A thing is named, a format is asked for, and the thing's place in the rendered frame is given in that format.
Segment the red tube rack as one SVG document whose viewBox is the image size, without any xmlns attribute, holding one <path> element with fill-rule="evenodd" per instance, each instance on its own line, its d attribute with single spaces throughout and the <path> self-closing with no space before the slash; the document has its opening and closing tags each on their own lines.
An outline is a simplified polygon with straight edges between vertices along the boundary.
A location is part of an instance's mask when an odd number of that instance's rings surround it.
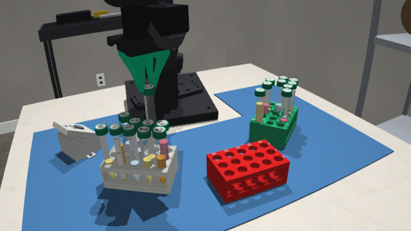
<svg viewBox="0 0 411 231">
<path fill-rule="evenodd" d="M 287 183 L 290 161 L 266 140 L 206 157 L 207 177 L 225 203 Z"/>
</svg>

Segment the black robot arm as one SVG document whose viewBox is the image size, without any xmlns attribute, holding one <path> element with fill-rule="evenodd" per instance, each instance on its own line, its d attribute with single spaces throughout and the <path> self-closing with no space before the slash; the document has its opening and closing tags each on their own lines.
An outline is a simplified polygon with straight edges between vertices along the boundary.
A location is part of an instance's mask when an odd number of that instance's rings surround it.
<svg viewBox="0 0 411 231">
<path fill-rule="evenodd" d="M 198 94 L 203 87 L 194 79 L 178 82 L 183 66 L 183 54 L 178 53 L 186 32 L 189 31 L 188 5 L 173 4 L 173 0 L 141 0 L 142 5 L 128 6 L 140 0 L 104 0 L 121 7 L 123 37 L 131 41 L 152 37 L 159 49 L 170 49 L 154 94 L 155 105 Z M 125 6 L 125 7 L 124 7 Z M 167 72 L 171 71 L 171 72 Z"/>
</svg>

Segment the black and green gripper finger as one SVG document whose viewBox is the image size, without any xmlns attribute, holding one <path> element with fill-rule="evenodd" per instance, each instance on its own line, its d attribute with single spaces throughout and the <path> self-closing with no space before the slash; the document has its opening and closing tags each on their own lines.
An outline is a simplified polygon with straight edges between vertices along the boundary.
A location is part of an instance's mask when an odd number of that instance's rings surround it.
<svg viewBox="0 0 411 231">
<path fill-rule="evenodd" d="M 143 93 L 145 83 L 146 56 L 140 55 L 135 57 L 129 57 L 125 53 L 122 53 L 120 51 L 118 51 L 118 54 L 127 66 L 130 73 L 132 74 L 132 77 L 136 83 L 139 92 Z"/>
<path fill-rule="evenodd" d="M 146 54 L 146 72 L 148 75 L 149 83 L 157 87 L 159 76 L 161 71 L 170 55 L 170 49 L 165 51 L 157 51 L 154 53 Z M 153 73 L 153 58 L 156 58 L 155 69 Z"/>
</svg>

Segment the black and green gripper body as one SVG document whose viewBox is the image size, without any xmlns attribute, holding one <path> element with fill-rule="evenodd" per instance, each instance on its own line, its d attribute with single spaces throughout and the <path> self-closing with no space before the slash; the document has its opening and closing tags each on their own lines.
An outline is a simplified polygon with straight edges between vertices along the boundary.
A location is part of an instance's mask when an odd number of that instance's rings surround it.
<svg viewBox="0 0 411 231">
<path fill-rule="evenodd" d="M 123 34 L 107 37 L 107 45 L 114 46 L 114 44 L 117 45 L 118 51 L 125 53 L 129 57 L 145 55 L 157 51 L 165 51 L 164 48 L 158 48 L 152 37 L 134 41 L 124 38 Z"/>
</svg>

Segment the white test tube rack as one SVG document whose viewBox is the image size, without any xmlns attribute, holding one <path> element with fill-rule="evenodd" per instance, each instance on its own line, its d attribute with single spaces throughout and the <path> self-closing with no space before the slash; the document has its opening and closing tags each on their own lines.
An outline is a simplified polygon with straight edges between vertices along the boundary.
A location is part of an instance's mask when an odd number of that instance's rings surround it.
<svg viewBox="0 0 411 231">
<path fill-rule="evenodd" d="M 105 163 L 105 161 L 103 161 L 100 165 L 101 176 L 105 188 L 139 191 L 146 193 L 149 192 L 159 194 L 170 194 L 173 181 L 175 179 L 175 175 L 179 167 L 177 146 L 169 146 L 169 152 L 171 153 L 169 153 L 169 159 L 166 161 L 166 167 L 164 169 L 157 168 L 157 156 L 155 159 L 152 160 L 152 167 L 143 167 L 142 158 L 140 158 L 140 163 L 138 166 L 132 167 L 130 165 L 128 150 L 126 148 L 125 143 L 123 143 L 123 146 L 125 150 L 125 156 L 128 157 L 126 158 L 127 163 L 124 166 L 118 165 L 116 150 L 114 146 L 111 149 L 114 163 L 108 165 Z M 108 172 L 116 173 L 116 178 L 112 179 L 109 176 Z M 121 179 L 120 173 L 128 174 L 127 180 Z M 142 175 L 140 177 L 140 181 L 136 182 L 133 175 Z M 147 178 L 145 179 L 145 175 L 154 176 L 152 183 L 150 183 L 147 180 Z M 161 183 L 159 176 L 166 177 L 165 184 Z"/>
</svg>

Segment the blue bench mat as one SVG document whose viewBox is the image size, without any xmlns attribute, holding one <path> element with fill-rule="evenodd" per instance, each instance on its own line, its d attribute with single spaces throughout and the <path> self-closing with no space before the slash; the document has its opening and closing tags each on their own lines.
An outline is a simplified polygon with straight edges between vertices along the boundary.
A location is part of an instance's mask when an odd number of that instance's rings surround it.
<svg viewBox="0 0 411 231">
<path fill-rule="evenodd" d="M 287 183 L 225 203 L 207 177 L 207 154 L 253 143 L 256 88 L 214 94 L 241 115 L 168 134 L 179 167 L 170 194 L 105 188 L 96 156 L 76 162 L 56 128 L 33 133 L 21 231 L 227 231 L 319 191 L 394 150 L 295 96 L 285 149 Z"/>
</svg>

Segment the green tube rack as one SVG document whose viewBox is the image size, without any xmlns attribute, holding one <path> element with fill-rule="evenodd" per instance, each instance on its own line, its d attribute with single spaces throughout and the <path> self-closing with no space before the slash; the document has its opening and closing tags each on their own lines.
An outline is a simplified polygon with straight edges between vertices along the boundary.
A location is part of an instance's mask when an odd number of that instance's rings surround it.
<svg viewBox="0 0 411 231">
<path fill-rule="evenodd" d="M 250 121 L 249 141 L 257 142 L 266 139 L 273 147 L 285 149 L 297 123 L 298 108 L 293 108 L 287 122 L 280 122 L 281 112 L 275 110 L 276 103 L 272 102 L 268 114 L 263 113 L 263 122 L 256 122 L 256 115 Z"/>
</svg>

